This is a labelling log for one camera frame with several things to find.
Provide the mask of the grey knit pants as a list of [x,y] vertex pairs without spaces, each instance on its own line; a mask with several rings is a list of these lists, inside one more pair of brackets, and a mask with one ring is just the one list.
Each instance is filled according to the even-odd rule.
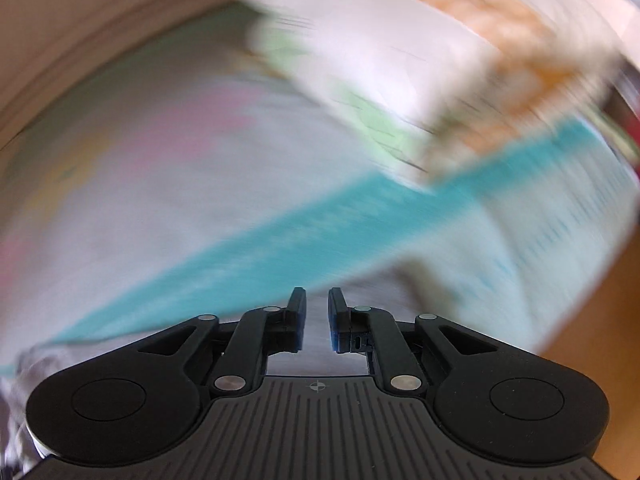
[[[413,286],[395,270],[370,274],[341,284],[352,307],[382,308],[398,321],[412,321],[422,311]],[[358,353],[333,351],[328,318],[328,293],[318,289],[307,296],[303,347],[297,353],[281,352],[268,358],[267,374],[278,376],[367,375],[367,359]]]

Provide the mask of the pastel floral bed blanket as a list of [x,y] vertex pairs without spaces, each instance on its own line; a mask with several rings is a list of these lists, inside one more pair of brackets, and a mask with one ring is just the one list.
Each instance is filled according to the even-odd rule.
[[395,270],[422,312],[529,351],[637,219],[639,183],[582,119],[429,188],[207,14],[70,92],[1,152],[1,473],[38,462],[35,385],[201,313],[236,318]]

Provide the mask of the white floral folded quilt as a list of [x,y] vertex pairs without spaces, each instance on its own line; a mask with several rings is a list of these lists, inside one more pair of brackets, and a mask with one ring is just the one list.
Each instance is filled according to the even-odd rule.
[[250,50],[394,177],[430,182],[605,98],[612,0],[240,0]]

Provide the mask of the cream wooden bed frame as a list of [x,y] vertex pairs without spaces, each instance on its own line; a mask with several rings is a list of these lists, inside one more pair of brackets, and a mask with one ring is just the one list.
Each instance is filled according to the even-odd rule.
[[228,0],[1,0],[1,142],[122,52]]

